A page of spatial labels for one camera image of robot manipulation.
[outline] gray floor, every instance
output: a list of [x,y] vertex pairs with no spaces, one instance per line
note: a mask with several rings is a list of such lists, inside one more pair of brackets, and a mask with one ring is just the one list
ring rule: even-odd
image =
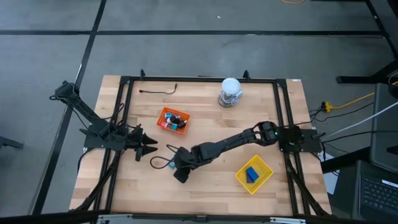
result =
[[[90,30],[100,1],[0,0],[0,29]],[[384,1],[373,1],[393,41],[397,19]],[[278,0],[146,1],[108,0],[100,30],[376,30],[361,2],[311,2],[292,6]],[[28,213],[64,106],[48,100],[63,80],[74,81],[88,36],[0,36],[0,136],[25,143],[0,152],[0,216]],[[337,75],[370,75],[392,61],[383,39],[258,36],[97,36],[81,85],[94,106],[103,75],[209,75],[299,78],[309,109],[321,101],[340,105],[374,90],[374,85],[338,85]],[[371,102],[333,114],[351,111]],[[371,108],[325,123],[330,133],[359,121]],[[73,116],[44,212],[67,211],[81,154],[81,124]],[[370,129],[370,123],[346,132]],[[369,136],[335,142],[354,151]],[[333,156],[340,152],[328,149]]]

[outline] yellow plastic bin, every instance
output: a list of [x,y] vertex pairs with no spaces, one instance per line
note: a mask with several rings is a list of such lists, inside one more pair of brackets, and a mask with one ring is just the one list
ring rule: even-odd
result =
[[[259,176],[254,183],[248,183],[246,179],[246,169],[249,167],[253,167]],[[235,174],[235,177],[250,194],[254,194],[273,173],[274,171],[258,155],[255,155]]]

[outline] orange plastic bin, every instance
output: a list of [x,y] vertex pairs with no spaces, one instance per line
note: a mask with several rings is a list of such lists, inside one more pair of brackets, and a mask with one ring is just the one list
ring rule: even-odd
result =
[[[183,128],[177,128],[177,130],[173,130],[171,127],[170,128],[169,127],[165,128],[161,124],[163,122],[166,122],[166,118],[164,116],[164,114],[166,114],[166,113],[172,113],[173,115],[179,115],[180,119],[182,119],[183,121],[186,121],[187,123],[185,124],[185,126]],[[165,108],[163,108],[162,113],[160,114],[156,125],[158,125],[161,128],[167,129],[169,131],[173,131],[175,133],[183,134],[185,132],[187,126],[188,126],[189,117],[190,117],[189,114],[186,114],[184,112],[181,112],[181,111],[178,111],[178,110],[175,110],[175,109],[172,109],[172,108],[165,107]]]

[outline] keyboard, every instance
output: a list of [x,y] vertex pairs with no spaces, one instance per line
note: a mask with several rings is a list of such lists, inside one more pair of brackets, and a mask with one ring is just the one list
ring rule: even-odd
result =
[[361,204],[398,216],[398,184],[361,176]]

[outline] wooden table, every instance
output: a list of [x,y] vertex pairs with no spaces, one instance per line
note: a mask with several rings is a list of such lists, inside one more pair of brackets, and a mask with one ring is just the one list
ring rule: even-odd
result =
[[[119,80],[120,76],[117,75],[104,76],[95,107],[95,112],[100,117],[111,116]],[[309,121],[301,81],[287,80],[287,85],[294,122]],[[267,147],[247,144],[223,153],[211,164],[192,171],[185,184],[173,177],[174,170],[168,167],[156,170],[149,165],[152,156],[173,157],[173,152],[166,148],[166,144],[190,149],[202,142],[217,142],[240,133],[260,121],[278,123],[271,84],[242,83],[241,88],[244,92],[241,102],[232,108],[224,108],[218,104],[221,83],[178,82],[174,94],[164,95],[139,93],[139,90],[172,91],[174,82],[134,82],[128,123],[132,126],[142,124],[147,135],[159,142],[159,149],[144,156],[140,162],[134,160],[133,150],[127,150],[122,155],[111,211],[292,215],[283,154],[277,144]],[[279,93],[284,121],[287,121],[282,89]],[[184,135],[156,126],[160,112],[165,106],[191,115]],[[310,124],[302,125],[302,128],[309,127]],[[97,184],[103,155],[104,149],[94,149],[83,158],[70,208],[79,206]],[[234,175],[254,155],[259,155],[274,174],[251,195]],[[300,156],[306,186],[323,209],[331,212],[319,160],[309,153],[301,153]],[[154,165],[161,166],[164,163],[165,161],[159,160]],[[298,208],[303,213],[300,191],[297,186],[295,188]],[[107,191],[106,185],[100,208],[104,208]]]

